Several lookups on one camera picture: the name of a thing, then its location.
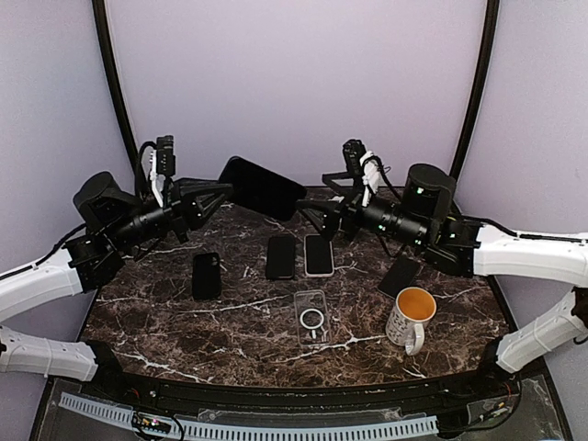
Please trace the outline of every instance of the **black smartphone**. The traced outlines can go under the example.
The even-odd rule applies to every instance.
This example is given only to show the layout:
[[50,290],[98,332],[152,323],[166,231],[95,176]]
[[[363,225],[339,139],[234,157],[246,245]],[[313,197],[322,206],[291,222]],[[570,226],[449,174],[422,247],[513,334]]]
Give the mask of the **black smartphone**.
[[221,295],[221,258],[218,253],[196,254],[192,261],[192,297],[216,299]]
[[267,243],[266,278],[289,280],[294,278],[296,239],[289,234],[273,236]]
[[304,271],[306,277],[330,277],[334,274],[333,244],[319,234],[304,238]]
[[278,221],[289,221],[296,212],[296,201],[306,198],[306,188],[261,165],[233,156],[219,177],[232,184],[229,201]]
[[399,292],[413,283],[419,269],[421,269],[421,264],[401,255],[379,282],[378,291],[395,299]]

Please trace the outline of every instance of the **white cable tray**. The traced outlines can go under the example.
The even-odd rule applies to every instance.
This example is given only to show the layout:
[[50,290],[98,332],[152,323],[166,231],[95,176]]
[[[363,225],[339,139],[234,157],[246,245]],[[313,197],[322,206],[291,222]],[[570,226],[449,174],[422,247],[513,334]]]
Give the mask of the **white cable tray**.
[[[94,401],[66,392],[62,393],[59,405],[102,423],[131,431],[136,430],[130,423],[134,412],[130,407]],[[143,429],[146,434],[159,435],[165,439],[180,439],[180,431],[171,418],[150,413],[141,414],[156,416],[172,426],[167,435],[155,430]],[[243,427],[199,423],[182,418],[177,420],[184,426],[186,441],[389,441],[439,433],[435,416],[380,424],[312,428]]]

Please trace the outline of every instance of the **white mug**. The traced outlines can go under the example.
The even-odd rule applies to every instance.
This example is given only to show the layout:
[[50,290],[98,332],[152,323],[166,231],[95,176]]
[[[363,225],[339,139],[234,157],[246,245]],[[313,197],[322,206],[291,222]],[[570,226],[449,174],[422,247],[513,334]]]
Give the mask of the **white mug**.
[[424,328],[436,311],[431,293],[417,287],[405,288],[396,297],[386,335],[395,345],[404,346],[406,355],[415,356],[423,347]]

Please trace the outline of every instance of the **marble table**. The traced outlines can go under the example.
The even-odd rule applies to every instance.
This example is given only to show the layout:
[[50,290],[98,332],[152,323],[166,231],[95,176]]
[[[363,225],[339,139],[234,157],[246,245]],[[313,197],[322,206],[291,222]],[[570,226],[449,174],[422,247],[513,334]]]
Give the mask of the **marble table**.
[[[310,197],[329,198],[321,188]],[[297,239],[294,280],[265,279],[268,239]],[[140,262],[132,259],[103,287],[83,339],[108,342],[125,371],[159,379],[268,388],[360,386],[430,379],[475,369],[482,350],[508,326],[483,278],[450,277],[422,265],[414,285],[436,298],[437,314],[423,350],[406,356],[384,328],[393,300],[376,289],[392,260],[378,239],[360,232],[334,240],[335,272],[307,278],[303,238],[314,229],[299,214],[277,222],[224,204],[188,243],[172,236]],[[394,253],[399,245],[389,242]],[[221,257],[219,300],[191,297],[197,253]],[[331,340],[300,346],[294,294],[321,289]]]

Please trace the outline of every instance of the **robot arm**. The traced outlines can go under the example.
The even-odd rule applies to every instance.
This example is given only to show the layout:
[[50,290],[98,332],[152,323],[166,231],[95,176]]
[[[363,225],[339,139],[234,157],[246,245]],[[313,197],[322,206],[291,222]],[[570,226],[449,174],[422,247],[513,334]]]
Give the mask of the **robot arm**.
[[515,333],[490,343],[482,363],[513,374],[559,345],[588,334],[587,233],[516,232],[486,225],[474,250],[474,274],[545,278],[574,285],[553,308]]
[[[452,213],[456,182],[428,164],[413,165],[398,203],[372,196],[365,204],[367,169],[361,141],[344,146],[346,172],[323,175],[341,196],[337,202],[306,200],[300,213],[327,240],[338,230],[353,240],[364,228],[410,245],[435,269],[453,276],[516,275],[571,283],[574,288],[551,310],[516,333],[490,342],[481,370],[509,376],[555,347],[588,334],[588,233],[513,232],[492,220]],[[383,166],[379,173],[385,179]],[[352,187],[335,180],[353,179]]]
[[[173,181],[173,142],[166,136],[149,143],[154,200],[120,190],[108,172],[85,182],[73,198],[85,221],[85,234],[71,240],[66,236],[39,261],[0,275],[0,323],[48,301],[102,287],[123,267],[122,255],[134,247],[169,232],[186,242],[188,230],[206,223],[232,186],[201,179]],[[118,364],[116,358],[99,342],[55,342],[0,326],[0,372],[89,381],[113,364]]]

